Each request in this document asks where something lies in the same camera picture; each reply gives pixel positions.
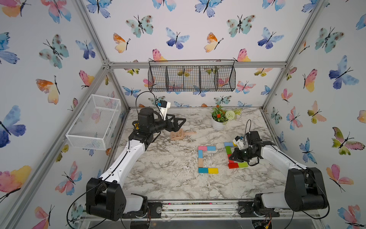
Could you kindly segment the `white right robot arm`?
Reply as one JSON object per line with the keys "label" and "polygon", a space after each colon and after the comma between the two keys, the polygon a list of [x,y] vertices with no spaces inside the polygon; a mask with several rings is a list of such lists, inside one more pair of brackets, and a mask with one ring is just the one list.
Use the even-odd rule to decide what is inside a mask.
{"label": "white right robot arm", "polygon": [[264,159],[286,177],[283,191],[260,193],[254,199],[254,212],[265,215],[274,209],[290,209],[294,212],[328,209],[326,189],[322,172],[307,167],[282,152],[271,141],[263,141],[259,133],[251,131],[233,139],[234,151],[230,160],[258,165]]}

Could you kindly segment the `sky blue short block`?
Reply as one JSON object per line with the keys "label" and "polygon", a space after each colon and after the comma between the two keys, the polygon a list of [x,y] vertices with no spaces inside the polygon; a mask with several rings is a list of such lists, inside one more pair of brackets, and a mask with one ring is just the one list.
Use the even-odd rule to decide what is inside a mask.
{"label": "sky blue short block", "polygon": [[215,146],[207,146],[207,151],[216,151]]}

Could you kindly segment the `pale blue building block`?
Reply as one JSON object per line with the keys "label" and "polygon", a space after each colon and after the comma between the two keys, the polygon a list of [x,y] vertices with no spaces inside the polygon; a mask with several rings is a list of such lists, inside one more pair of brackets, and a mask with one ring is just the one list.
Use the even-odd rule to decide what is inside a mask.
{"label": "pale blue building block", "polygon": [[225,147],[234,147],[233,142],[224,142]]}

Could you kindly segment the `small yellow building block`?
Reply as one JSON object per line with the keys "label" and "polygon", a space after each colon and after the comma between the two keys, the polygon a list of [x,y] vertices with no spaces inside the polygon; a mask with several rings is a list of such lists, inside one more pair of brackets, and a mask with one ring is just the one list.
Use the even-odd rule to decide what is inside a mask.
{"label": "small yellow building block", "polygon": [[208,173],[209,174],[218,174],[219,169],[218,168],[208,168]]}

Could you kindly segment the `light green building block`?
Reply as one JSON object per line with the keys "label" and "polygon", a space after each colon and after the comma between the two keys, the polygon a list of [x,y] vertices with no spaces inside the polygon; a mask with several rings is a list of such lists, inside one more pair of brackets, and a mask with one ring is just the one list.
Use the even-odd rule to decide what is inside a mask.
{"label": "light green building block", "polygon": [[244,162],[244,163],[238,163],[238,167],[239,167],[239,168],[246,168],[246,167],[248,167],[248,163],[247,163],[247,162]]}

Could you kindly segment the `teal building block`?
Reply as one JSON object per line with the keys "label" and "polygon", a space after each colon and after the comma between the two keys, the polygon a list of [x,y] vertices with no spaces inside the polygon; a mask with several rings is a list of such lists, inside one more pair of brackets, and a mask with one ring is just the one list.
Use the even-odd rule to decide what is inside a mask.
{"label": "teal building block", "polygon": [[208,174],[209,168],[198,168],[198,173],[199,174]]}

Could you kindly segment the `pink building block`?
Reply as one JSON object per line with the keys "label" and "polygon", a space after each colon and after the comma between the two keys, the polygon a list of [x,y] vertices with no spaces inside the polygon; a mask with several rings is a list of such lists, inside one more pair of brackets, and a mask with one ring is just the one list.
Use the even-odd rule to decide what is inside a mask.
{"label": "pink building block", "polygon": [[199,146],[198,147],[198,150],[201,150],[201,151],[207,151],[207,147],[206,146]]}

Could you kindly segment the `red building block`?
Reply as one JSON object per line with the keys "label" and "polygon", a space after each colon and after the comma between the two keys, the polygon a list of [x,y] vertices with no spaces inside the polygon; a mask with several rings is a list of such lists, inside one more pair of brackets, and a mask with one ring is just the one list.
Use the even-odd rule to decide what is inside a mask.
{"label": "red building block", "polygon": [[228,168],[229,169],[237,169],[237,168],[239,168],[239,164],[238,163],[229,163]]}
{"label": "red building block", "polygon": [[234,161],[232,161],[232,160],[230,159],[230,156],[231,156],[231,154],[228,154],[228,155],[227,155],[227,157],[228,157],[228,163],[229,163],[229,164],[232,164],[232,163],[234,163]]}

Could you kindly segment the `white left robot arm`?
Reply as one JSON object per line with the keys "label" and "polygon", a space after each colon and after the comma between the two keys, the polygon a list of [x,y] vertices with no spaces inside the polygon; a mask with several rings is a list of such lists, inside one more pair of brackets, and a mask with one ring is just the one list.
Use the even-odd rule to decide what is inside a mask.
{"label": "white left robot arm", "polygon": [[159,135],[163,130],[177,132],[185,122],[184,118],[168,114],[164,107],[159,111],[142,108],[122,153],[99,178],[88,181],[86,212],[112,221],[124,217],[144,218],[148,214],[148,199],[139,194],[124,194],[125,180],[136,161],[155,141],[155,134]]}

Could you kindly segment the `natural wood building block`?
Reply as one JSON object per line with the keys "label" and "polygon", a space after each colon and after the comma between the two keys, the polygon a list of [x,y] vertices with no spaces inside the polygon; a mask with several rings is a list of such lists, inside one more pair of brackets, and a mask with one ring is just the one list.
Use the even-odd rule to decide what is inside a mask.
{"label": "natural wood building block", "polygon": [[198,167],[203,168],[204,167],[204,160],[202,158],[198,158]]}

